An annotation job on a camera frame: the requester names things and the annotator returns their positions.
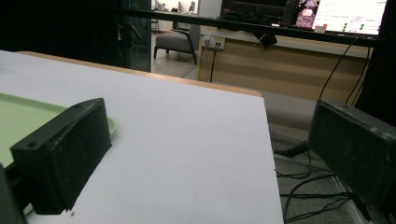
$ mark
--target green tray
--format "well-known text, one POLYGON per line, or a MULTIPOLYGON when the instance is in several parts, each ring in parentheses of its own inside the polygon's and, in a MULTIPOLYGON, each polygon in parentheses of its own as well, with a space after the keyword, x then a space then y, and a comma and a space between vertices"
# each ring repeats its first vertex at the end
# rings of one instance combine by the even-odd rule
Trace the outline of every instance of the green tray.
MULTIPOLYGON (((66 109, 0 92, 0 163, 3 167, 13 162, 10 148, 14 144, 66 109)), ((111 118, 107 120, 112 136, 116 123, 111 118)))

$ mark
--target power strip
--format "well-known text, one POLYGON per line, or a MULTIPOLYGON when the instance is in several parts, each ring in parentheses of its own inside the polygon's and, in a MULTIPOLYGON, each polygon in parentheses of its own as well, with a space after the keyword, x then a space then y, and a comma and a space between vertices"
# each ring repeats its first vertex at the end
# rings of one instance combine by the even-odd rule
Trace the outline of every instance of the power strip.
POLYGON ((202 45, 207 48, 224 49, 225 38, 212 35, 204 35, 202 45))

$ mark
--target table top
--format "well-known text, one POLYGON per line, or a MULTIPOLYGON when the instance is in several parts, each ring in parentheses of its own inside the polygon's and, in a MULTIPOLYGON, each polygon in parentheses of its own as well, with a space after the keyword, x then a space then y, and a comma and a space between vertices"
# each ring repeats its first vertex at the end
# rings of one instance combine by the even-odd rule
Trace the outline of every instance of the table top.
POLYGON ((103 97, 118 128, 73 216, 28 223, 283 223, 261 97, 37 56, 0 51, 0 92, 103 97))

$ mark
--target gray chair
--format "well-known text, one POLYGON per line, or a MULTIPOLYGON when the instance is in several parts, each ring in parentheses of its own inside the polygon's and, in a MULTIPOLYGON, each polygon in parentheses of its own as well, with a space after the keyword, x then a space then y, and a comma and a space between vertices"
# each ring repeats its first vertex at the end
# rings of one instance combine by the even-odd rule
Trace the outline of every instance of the gray chair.
POLYGON ((195 51, 199 46, 200 26, 192 24, 189 31, 173 30, 174 32, 157 35, 155 39, 154 58, 157 57, 158 49, 165 49, 166 53, 169 50, 192 54, 195 64, 197 59, 195 51))

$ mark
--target black metal bar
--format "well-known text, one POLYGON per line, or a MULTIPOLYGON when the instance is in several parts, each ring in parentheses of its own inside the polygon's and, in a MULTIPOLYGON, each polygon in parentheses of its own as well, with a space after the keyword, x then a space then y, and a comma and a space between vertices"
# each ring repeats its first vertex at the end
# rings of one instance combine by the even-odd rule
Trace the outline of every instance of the black metal bar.
MULTIPOLYGON (((310 40, 317 40, 323 42, 332 42, 338 44, 349 45, 356 39, 356 36, 347 35, 333 35, 333 34, 321 34, 310 31, 293 30, 287 28, 279 28, 251 23, 242 23, 234 21, 221 21, 216 19, 193 17, 193 16, 183 16, 172 12, 153 12, 153 11, 143 11, 134 9, 125 9, 120 7, 105 7, 105 6, 93 6, 79 3, 70 3, 65 1, 55 1, 51 2, 53 7, 67 7, 69 9, 82 9, 93 11, 100 14, 114 14, 121 16, 133 16, 147 19, 157 19, 163 21, 177 21, 185 23, 193 23, 205 26, 214 26, 223 29, 230 29, 236 31, 246 31, 246 32, 265 32, 267 34, 282 35, 310 40)), ((364 47, 374 47, 377 44, 376 39, 366 39, 360 38, 355 42, 356 46, 364 47)))

